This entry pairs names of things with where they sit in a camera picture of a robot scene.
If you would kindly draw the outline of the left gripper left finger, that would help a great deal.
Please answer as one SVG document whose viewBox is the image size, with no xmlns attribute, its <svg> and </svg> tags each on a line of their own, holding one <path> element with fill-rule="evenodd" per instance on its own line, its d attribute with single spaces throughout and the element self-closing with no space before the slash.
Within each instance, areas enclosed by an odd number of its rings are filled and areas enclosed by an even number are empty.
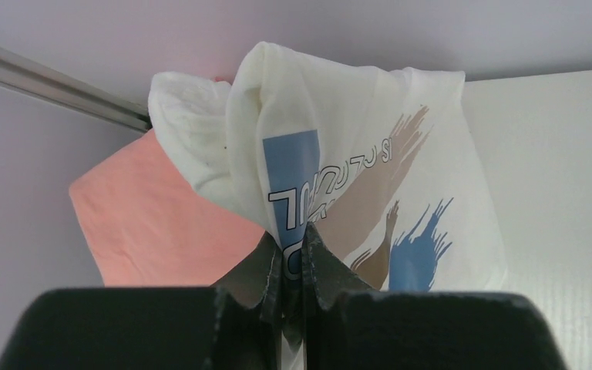
<svg viewBox="0 0 592 370">
<path fill-rule="evenodd" d="M 47 291 L 23 312 L 0 369 L 278 369 L 274 238 L 210 286 Z"/>
</svg>

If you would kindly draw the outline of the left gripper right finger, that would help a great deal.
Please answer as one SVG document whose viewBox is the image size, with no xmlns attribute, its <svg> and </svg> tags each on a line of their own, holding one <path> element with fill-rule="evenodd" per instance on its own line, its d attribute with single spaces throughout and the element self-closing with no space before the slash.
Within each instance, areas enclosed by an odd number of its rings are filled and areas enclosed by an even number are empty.
<svg viewBox="0 0 592 370">
<path fill-rule="evenodd" d="M 537 307 L 500 292 L 377 291 L 304 235 L 307 369 L 564 369 Z"/>
</svg>

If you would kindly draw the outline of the white printed t shirt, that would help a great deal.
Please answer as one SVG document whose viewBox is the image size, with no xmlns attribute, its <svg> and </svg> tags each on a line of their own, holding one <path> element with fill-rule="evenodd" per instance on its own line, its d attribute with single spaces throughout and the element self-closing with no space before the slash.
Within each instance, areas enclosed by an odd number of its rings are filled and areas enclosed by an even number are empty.
<svg viewBox="0 0 592 370">
<path fill-rule="evenodd" d="M 464 84 L 261 42 L 231 83 L 157 73 L 148 110 L 192 189 L 275 238 L 290 290 L 308 224 L 375 289 L 495 290 L 503 239 Z"/>
</svg>

